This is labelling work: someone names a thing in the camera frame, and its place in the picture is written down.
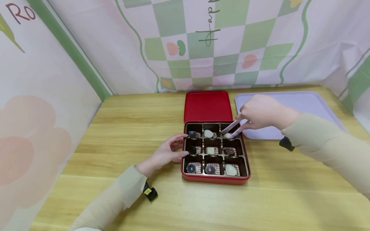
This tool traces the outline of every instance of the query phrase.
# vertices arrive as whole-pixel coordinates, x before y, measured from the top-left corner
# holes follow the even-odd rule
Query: purple plastic tray
[[[285,91],[285,92],[263,92],[263,93],[245,93],[238,94],[235,97],[236,108],[240,114],[240,107],[243,106],[250,98],[256,94],[270,95],[280,103],[283,103],[300,112],[310,112],[321,118],[327,119],[335,123],[340,129],[347,132],[340,120],[335,116],[326,102],[319,94],[313,91]],[[249,139],[260,140],[281,140],[284,136],[280,130],[275,127],[261,128],[257,130],[244,130],[244,135]]]

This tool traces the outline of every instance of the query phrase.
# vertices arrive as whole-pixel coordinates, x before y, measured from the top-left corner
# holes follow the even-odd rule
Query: green and pink checkered pattern
[[[302,0],[122,0],[160,91],[279,84]]]

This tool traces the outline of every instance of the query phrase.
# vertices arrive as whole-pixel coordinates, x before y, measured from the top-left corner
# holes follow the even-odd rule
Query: left hand
[[[137,170],[149,177],[154,170],[160,169],[171,161],[180,163],[181,158],[188,155],[189,152],[175,152],[175,150],[182,148],[184,138],[187,136],[187,134],[177,134],[165,140],[150,157],[136,165]]]

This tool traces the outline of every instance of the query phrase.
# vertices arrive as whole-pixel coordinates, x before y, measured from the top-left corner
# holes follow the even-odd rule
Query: chocolate tray
[[[188,122],[184,140],[184,150],[189,152],[182,160],[186,175],[246,178],[249,177],[249,164],[244,147],[242,133],[233,139],[221,134],[230,123],[226,122]],[[229,131],[233,133],[240,125]],[[213,133],[211,138],[204,131]]]

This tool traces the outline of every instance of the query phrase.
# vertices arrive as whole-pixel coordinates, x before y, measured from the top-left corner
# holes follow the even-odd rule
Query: yellow tag
[[[150,188],[147,188],[147,190],[144,191],[144,194],[149,195],[149,193],[151,193],[151,192],[152,192],[152,190]]]

